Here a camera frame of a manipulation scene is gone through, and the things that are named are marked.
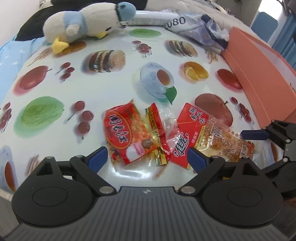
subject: metal screw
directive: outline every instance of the metal screw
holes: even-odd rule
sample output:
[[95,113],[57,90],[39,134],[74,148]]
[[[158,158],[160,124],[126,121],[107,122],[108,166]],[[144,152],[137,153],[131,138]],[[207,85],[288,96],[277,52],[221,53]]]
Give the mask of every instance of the metal screw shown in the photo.
[[114,192],[114,189],[113,187],[110,187],[110,186],[103,186],[103,187],[100,187],[99,191],[103,194],[110,194]]
[[191,186],[185,186],[181,188],[181,192],[185,194],[192,194],[192,193],[195,193],[195,191],[196,191],[195,188]]

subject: plush toy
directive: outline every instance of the plush toy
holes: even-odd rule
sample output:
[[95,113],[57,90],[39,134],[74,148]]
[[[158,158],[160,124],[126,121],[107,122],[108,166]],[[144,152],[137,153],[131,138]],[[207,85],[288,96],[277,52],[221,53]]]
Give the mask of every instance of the plush toy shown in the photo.
[[43,26],[46,40],[52,43],[54,54],[69,47],[69,43],[85,37],[105,37],[120,25],[131,20],[136,8],[128,2],[94,3],[79,12],[64,11],[50,16]]

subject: food print tablecloth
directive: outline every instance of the food print tablecloth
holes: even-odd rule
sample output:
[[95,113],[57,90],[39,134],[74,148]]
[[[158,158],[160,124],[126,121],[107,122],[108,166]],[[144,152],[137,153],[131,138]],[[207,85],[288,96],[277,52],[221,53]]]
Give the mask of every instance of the food print tablecloth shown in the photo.
[[[234,131],[259,128],[239,82],[225,69],[230,70],[221,56],[161,27],[127,27],[101,40],[82,39],[57,56],[42,46],[1,105],[0,188],[13,192],[46,156],[69,160],[105,146],[105,110],[131,99],[138,109],[165,103],[177,118],[186,102],[199,97],[207,112]],[[250,112],[247,118],[234,98]],[[256,143],[259,167],[278,158],[271,146]],[[179,188],[196,174],[171,162],[116,172],[108,160],[99,175],[119,189]]]

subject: gray ribbed panel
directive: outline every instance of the gray ribbed panel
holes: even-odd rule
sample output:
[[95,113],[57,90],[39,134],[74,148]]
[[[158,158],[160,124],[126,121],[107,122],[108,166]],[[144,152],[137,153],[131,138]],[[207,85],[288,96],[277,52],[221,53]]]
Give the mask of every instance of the gray ribbed panel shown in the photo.
[[237,229],[223,225],[191,197],[173,188],[123,187],[101,197],[92,211],[70,225],[38,229],[19,225],[7,241],[286,241],[273,225]]

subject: cup of tea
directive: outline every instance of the cup of tea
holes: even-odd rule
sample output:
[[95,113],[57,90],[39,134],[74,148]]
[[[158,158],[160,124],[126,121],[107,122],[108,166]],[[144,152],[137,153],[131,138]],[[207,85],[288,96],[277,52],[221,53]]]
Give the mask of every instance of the cup of tea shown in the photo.
[[166,98],[166,89],[174,86],[172,74],[158,63],[145,64],[140,75],[144,89],[159,99]]
[[0,188],[10,193],[14,193],[17,189],[17,178],[15,166],[12,161],[12,152],[7,145],[0,149]]

